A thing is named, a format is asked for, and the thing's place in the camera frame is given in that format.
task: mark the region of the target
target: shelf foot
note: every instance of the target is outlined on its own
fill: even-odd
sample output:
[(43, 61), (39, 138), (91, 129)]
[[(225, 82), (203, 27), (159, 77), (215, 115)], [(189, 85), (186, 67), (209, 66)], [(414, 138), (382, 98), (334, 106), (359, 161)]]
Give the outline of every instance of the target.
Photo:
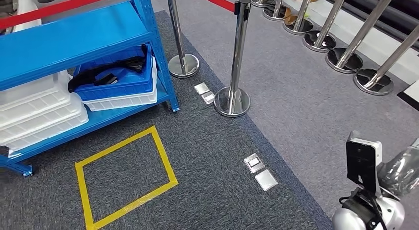
[(0, 167), (7, 167), (15, 172), (20, 173), (24, 177), (30, 177), (33, 174), (32, 165), (8, 162), (6, 156), (0, 155)]

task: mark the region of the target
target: red barrier rope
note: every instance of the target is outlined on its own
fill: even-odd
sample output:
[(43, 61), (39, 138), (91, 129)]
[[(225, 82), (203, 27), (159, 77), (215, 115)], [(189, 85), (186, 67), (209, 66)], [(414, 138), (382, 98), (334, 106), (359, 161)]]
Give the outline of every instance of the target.
[(72, 10), (78, 7), (82, 7), (88, 4), (95, 3), (102, 0), (69, 0), (64, 1), (56, 5), (44, 7), (35, 11), (30, 11), (24, 14), (7, 17), (0, 19), (0, 30), (9, 28), (15, 25), (19, 25), (28, 21), (41, 19), (47, 16), (59, 14), (64, 11)]
[(207, 0), (209, 2), (214, 3), (215, 5), (218, 5), (226, 10), (229, 10), (230, 12), (234, 13), (234, 4), (227, 1), (227, 0)]

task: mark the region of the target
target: floor socket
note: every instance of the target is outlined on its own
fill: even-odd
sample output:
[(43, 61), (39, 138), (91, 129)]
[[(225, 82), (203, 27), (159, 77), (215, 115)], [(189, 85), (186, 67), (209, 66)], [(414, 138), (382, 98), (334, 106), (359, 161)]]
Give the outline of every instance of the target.
[(255, 178), (264, 191), (268, 191), (278, 184), (269, 170), (257, 174)]
[(249, 168), (251, 173), (255, 173), (260, 169), (265, 168), (265, 164), (263, 164), (263, 162), (256, 153), (245, 158), (243, 161), (245, 162), (246, 166)]
[(201, 95), (201, 98), (204, 100), (205, 104), (209, 105), (214, 102), (215, 95), (208, 89), (205, 83), (199, 83), (198, 85), (195, 85), (194, 88), (198, 95)]

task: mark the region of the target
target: stainless steel pole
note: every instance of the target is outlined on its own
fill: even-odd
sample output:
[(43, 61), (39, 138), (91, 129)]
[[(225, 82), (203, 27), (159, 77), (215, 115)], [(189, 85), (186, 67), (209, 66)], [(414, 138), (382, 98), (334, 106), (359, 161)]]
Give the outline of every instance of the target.
[(393, 81), (386, 75), (397, 60), (419, 39), (419, 25), (405, 38), (401, 45), (378, 69), (361, 69), (354, 76), (355, 84), (372, 95), (387, 95), (393, 90)]
[(287, 7), (282, 6), (283, 0), (276, 0), (275, 6), (268, 5), (263, 9), (263, 16), (272, 21), (283, 21), (286, 18)]
[(251, 0), (252, 5), (257, 7), (266, 7), (271, 5), (275, 0)]
[(304, 44), (307, 48), (316, 52), (327, 52), (336, 46), (336, 40), (328, 35), (328, 32), (344, 2), (345, 0), (335, 1), (321, 31), (310, 31), (304, 35)]
[(177, 11), (176, 0), (168, 0), (170, 17), (173, 24), (174, 37), (179, 55), (173, 57), (168, 64), (172, 76), (177, 78), (188, 78), (196, 74), (199, 70), (197, 57), (185, 54), (183, 50), (182, 31), (180, 29), (179, 14)]
[(304, 19), (310, 2), (311, 0), (303, 0), (297, 18), (295, 19), (295, 16), (290, 16), (290, 20), (284, 21), (284, 28), (286, 31), (294, 35), (304, 35), (306, 32), (313, 29), (313, 24)]
[(385, 11), (387, 6), (390, 4), (392, 0), (380, 0), (377, 4), (377, 6), (373, 9), (371, 14), (367, 17), (364, 24), (362, 25), (361, 29), (358, 31), (352, 42), (349, 44), (346, 51), (341, 54), (338, 54), (337, 63), (335, 63), (334, 58), (332, 61), (329, 61), (328, 64), (333, 69), (343, 72), (343, 73), (354, 73), (357, 69), (353, 69), (353, 66), (348, 66), (348, 69), (345, 69), (345, 66), (349, 62), (352, 55), (355, 53), (358, 46), (361, 44), (362, 40), (365, 38), (367, 33), (370, 31), (370, 29), (374, 26), (374, 24), (377, 22), (379, 17), (382, 15), (382, 13)]
[(250, 107), (249, 95), (239, 88), (240, 69), (242, 66), (250, 6), (250, 0), (239, 0), (235, 3), (234, 14), (237, 15), (237, 24), (234, 40), (233, 65), (231, 68), (231, 82), (229, 87), (224, 87), (219, 90), (214, 99), (215, 109), (227, 117), (244, 115)]

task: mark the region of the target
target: blue plastic crate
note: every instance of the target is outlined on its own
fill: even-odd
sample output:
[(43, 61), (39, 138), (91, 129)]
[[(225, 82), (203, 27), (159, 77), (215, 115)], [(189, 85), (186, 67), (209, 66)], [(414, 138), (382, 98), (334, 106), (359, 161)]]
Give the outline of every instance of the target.
[[(105, 84), (99, 86), (95, 86), (94, 84), (80, 85), (75, 89), (75, 92), (83, 101), (152, 92), (152, 53), (151, 46), (149, 44), (146, 46), (147, 57), (145, 63), (142, 66), (141, 73), (137, 73), (126, 68), (108, 69), (98, 74), (96, 77), (100, 78), (108, 73), (112, 73), (118, 78), (118, 82), (114, 84)], [(116, 52), (109, 56), (96, 59), (89, 63), (84, 63), (76, 68), (74, 71), (74, 76), (86, 69), (91, 69), (102, 64), (113, 63), (117, 60), (128, 59), (135, 56), (144, 56), (144, 53), (141, 50), (141, 46), (132, 47), (123, 51)]]

